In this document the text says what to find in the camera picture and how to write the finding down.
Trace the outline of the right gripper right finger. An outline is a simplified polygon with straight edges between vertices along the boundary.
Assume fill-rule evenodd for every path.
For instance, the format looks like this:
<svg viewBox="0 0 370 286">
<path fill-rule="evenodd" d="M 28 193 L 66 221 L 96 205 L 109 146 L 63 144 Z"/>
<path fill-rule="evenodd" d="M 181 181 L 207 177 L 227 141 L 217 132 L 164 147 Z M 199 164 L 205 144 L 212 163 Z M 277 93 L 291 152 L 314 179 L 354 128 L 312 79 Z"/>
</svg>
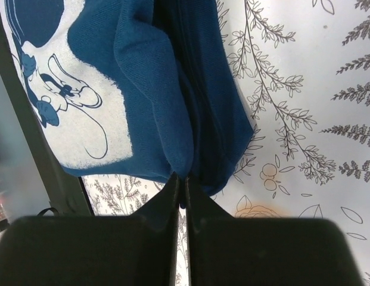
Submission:
<svg viewBox="0 0 370 286">
<path fill-rule="evenodd" d="M 339 228 L 325 219 L 235 218 L 193 176 L 184 182 L 191 285 L 359 285 Z"/>
</svg>

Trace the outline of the navy blue t shirt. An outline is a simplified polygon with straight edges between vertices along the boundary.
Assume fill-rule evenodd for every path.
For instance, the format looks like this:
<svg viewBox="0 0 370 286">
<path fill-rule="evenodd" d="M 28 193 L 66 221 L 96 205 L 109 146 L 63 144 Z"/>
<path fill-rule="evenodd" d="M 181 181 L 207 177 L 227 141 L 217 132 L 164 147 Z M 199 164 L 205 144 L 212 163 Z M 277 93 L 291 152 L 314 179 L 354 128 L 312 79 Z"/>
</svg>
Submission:
<svg viewBox="0 0 370 286">
<path fill-rule="evenodd" d="M 0 1 L 18 78 L 74 176 L 166 182 L 209 195 L 253 135 L 215 1 Z"/>
</svg>

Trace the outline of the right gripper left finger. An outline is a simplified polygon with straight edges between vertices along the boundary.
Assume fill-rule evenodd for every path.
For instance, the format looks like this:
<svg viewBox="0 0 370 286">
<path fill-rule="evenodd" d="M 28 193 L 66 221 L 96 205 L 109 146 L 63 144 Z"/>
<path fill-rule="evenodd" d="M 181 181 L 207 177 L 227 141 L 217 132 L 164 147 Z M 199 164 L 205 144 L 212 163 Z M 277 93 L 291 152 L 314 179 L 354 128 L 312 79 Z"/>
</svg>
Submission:
<svg viewBox="0 0 370 286">
<path fill-rule="evenodd" d="M 0 239 L 0 285 L 174 285 L 181 180 L 128 216 L 26 216 Z"/>
</svg>

